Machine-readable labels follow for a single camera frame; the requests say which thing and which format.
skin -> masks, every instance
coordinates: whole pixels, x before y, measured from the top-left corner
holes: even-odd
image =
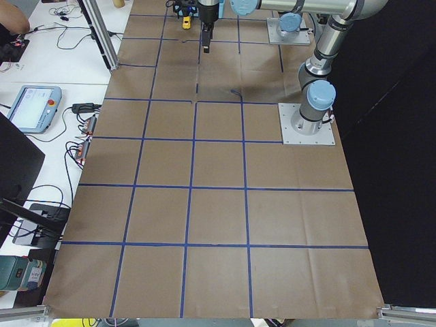
[[[30,31],[27,17],[6,0],[0,0],[0,23],[13,34],[24,34]]]

black connector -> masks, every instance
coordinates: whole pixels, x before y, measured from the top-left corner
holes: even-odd
[[[85,104],[73,104],[71,111],[74,114],[88,114],[97,111],[97,109],[101,108],[101,106],[101,104],[94,104],[92,102],[87,102]]]

blue circular cap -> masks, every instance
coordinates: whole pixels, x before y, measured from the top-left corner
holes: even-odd
[[[317,80],[309,85],[307,100],[316,110],[323,111],[333,105],[336,89],[326,80]]]
[[[247,16],[256,10],[258,0],[230,0],[230,5],[236,15]]]
[[[280,17],[280,29],[285,32],[294,32],[300,28],[301,16],[288,12]]]

black backdrop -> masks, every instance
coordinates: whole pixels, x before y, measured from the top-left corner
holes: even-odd
[[[436,307],[436,1],[357,22],[330,81],[385,303]]]

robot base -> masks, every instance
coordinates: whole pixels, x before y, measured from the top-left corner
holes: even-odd
[[[279,24],[278,18],[267,18],[266,25],[268,26],[268,36],[270,44],[288,44],[293,46],[308,46],[311,43],[307,31],[297,31],[284,33],[280,35],[277,33],[277,25]],[[305,20],[301,20],[300,28],[306,28]]]
[[[291,124],[292,115],[300,109],[300,104],[279,104],[280,126],[283,144],[297,145],[335,145],[332,126],[330,123],[323,124],[321,129],[314,135],[306,136],[298,133]]]

